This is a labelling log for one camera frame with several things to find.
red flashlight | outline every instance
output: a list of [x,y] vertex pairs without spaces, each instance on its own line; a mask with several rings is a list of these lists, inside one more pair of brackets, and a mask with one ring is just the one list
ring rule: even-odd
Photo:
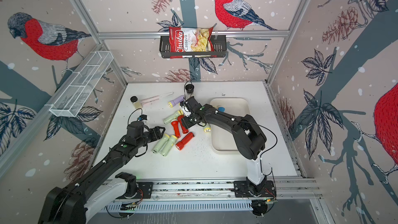
[[174,133],[175,133],[175,135],[176,135],[176,137],[177,138],[180,138],[181,137],[181,135],[180,135],[180,131],[179,131],[179,129],[178,129],[178,120],[173,120],[172,121],[172,126],[173,126],[173,128],[174,128]]
[[193,138],[195,135],[190,132],[180,142],[176,144],[177,149],[182,150],[184,146]]
[[189,131],[188,131],[187,129],[185,129],[185,127],[183,127],[183,126],[182,126],[182,123],[181,123],[181,119],[182,119],[183,117],[184,117],[184,115],[180,115],[180,116],[178,116],[177,120],[178,120],[178,122],[180,123],[181,129],[182,129],[182,133],[183,133],[183,134],[187,134]]

chip bag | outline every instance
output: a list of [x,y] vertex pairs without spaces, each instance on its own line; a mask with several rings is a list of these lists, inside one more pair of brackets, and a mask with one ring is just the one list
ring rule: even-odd
[[[169,27],[170,52],[204,52],[214,51],[210,41],[213,28],[180,28]],[[171,58],[184,58],[192,56],[172,56]]]

red bird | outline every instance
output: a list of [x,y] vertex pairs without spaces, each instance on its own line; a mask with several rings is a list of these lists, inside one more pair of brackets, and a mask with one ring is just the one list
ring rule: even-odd
[[8,28],[12,37],[21,40],[31,47],[39,56],[48,60],[63,60],[67,63],[74,53],[78,53],[79,43],[90,34],[71,30],[59,24],[49,24],[23,12],[16,13],[8,19]]
[[375,135],[362,132],[359,124],[353,123],[358,126],[361,133],[361,137],[357,140],[358,142],[362,140],[362,135],[373,138],[380,142],[384,150],[394,160],[394,166],[388,172],[381,170],[377,164],[373,164],[386,177],[386,180],[382,181],[382,183],[388,184],[388,175],[398,170],[398,83],[376,103],[374,116]]
[[249,3],[243,0],[214,0],[217,18],[226,25],[226,29],[240,28],[249,25],[261,25],[270,30],[276,30],[265,24],[252,9]]

white wire basket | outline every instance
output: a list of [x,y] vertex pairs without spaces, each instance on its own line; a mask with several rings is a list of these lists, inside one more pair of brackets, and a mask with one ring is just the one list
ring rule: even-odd
[[86,58],[89,61],[82,70],[72,73],[71,76],[75,76],[72,83],[50,108],[53,115],[76,117],[113,60],[110,51],[96,51],[90,56]]

black wire basket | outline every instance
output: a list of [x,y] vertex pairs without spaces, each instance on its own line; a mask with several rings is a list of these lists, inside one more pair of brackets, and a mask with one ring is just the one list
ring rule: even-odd
[[171,46],[169,42],[169,36],[160,37],[159,51],[162,58],[170,58],[172,56],[185,56],[183,58],[191,58],[195,56],[200,57],[225,57],[226,56],[226,37],[225,35],[210,36],[210,41],[213,44],[214,51],[204,52],[170,52]]

